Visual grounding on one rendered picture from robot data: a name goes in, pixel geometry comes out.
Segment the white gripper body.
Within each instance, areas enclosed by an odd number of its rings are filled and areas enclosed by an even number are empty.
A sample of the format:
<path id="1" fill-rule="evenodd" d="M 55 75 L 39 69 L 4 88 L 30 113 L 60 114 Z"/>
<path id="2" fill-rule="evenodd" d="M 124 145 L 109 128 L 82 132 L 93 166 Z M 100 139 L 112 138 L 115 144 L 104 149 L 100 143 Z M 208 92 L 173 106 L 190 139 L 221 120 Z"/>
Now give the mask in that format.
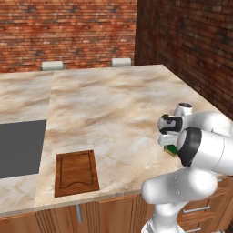
<path id="1" fill-rule="evenodd" d="M 168 146 L 168 145 L 176 146 L 177 145 L 177 139 L 178 139 L 178 135 L 159 134 L 157 142 L 158 142 L 158 144 L 160 146 Z"/>

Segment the green sponge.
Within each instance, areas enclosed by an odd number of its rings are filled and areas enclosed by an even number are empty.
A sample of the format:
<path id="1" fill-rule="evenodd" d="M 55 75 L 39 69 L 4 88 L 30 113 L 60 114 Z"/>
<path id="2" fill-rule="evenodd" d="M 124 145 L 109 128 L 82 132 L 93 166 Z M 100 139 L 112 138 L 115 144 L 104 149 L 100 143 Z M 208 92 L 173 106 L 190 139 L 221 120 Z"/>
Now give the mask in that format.
<path id="1" fill-rule="evenodd" d="M 165 145 L 164 150 L 172 157 L 177 155 L 177 148 L 174 145 Z"/>

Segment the brown wooden cutting board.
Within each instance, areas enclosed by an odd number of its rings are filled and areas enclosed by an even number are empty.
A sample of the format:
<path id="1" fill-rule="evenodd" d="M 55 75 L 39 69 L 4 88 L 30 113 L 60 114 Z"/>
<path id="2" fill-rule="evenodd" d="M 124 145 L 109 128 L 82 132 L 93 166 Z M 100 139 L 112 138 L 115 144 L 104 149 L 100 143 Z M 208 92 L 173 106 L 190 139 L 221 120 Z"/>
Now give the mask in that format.
<path id="1" fill-rule="evenodd" d="M 56 155 L 55 197 L 99 190 L 93 150 Z"/>

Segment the wooden drawer front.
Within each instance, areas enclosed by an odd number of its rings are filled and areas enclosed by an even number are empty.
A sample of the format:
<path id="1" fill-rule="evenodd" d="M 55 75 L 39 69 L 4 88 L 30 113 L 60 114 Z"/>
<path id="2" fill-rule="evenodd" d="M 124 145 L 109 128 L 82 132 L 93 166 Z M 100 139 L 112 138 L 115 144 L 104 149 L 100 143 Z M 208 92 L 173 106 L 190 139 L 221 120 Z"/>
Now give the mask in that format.
<path id="1" fill-rule="evenodd" d="M 224 188 L 218 188 L 217 191 L 210 197 L 202 199 L 202 200 L 197 200 L 197 201 L 191 201 L 187 203 L 179 212 L 178 218 L 182 219 L 185 217 L 189 217 L 195 214 L 202 214 L 204 212 L 216 212 L 218 209 L 218 206 L 222 200 L 222 198 L 226 195 L 226 190 Z M 206 205 L 210 205 L 210 209 L 204 210 L 204 211 L 197 211 L 193 213 L 183 213 L 183 209 L 192 209 L 192 208 L 202 208 L 205 207 Z"/>
<path id="2" fill-rule="evenodd" d="M 214 212 L 205 212 L 202 214 L 195 214 L 189 217 L 179 219 L 177 223 L 184 231 L 201 228 L 201 231 L 194 233 L 211 233 L 214 230 L 217 214 Z"/>

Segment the wooden cupboard door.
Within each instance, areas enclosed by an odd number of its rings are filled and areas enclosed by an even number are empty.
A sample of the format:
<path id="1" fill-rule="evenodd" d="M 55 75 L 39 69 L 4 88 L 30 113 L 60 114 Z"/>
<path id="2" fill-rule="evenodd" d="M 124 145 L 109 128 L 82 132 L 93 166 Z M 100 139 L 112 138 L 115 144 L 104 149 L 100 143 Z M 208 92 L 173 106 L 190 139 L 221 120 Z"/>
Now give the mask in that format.
<path id="1" fill-rule="evenodd" d="M 0 218 L 0 233 L 38 233 L 35 214 Z"/>
<path id="2" fill-rule="evenodd" d="M 141 233 L 153 213 L 140 194 L 98 202 L 99 233 Z"/>
<path id="3" fill-rule="evenodd" d="M 83 222 L 78 223 L 76 205 L 50 208 L 35 213 L 41 233 L 100 233 L 98 204 L 80 204 Z"/>

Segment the white stool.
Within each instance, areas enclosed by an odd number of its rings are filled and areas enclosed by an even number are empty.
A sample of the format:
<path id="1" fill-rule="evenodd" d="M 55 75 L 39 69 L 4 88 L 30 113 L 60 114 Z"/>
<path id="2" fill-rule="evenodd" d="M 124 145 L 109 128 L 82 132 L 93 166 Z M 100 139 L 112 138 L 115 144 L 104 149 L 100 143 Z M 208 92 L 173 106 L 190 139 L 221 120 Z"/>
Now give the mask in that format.
<path id="1" fill-rule="evenodd" d="M 64 68 L 62 61 L 43 62 L 41 65 L 43 71 L 63 70 Z"/>
<path id="2" fill-rule="evenodd" d="M 121 66 L 131 66 L 132 61 L 130 58 L 112 58 L 111 66 L 112 67 L 121 67 Z"/>

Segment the dark grey hob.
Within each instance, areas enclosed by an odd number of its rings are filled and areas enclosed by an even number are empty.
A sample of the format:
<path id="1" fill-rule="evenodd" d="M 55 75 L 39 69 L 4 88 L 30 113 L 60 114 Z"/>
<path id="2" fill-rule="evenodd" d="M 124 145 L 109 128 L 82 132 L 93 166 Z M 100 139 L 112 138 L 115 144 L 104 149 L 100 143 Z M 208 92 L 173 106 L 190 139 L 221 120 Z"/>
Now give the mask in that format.
<path id="1" fill-rule="evenodd" d="M 0 178 L 39 171 L 46 121 L 0 124 Z"/>

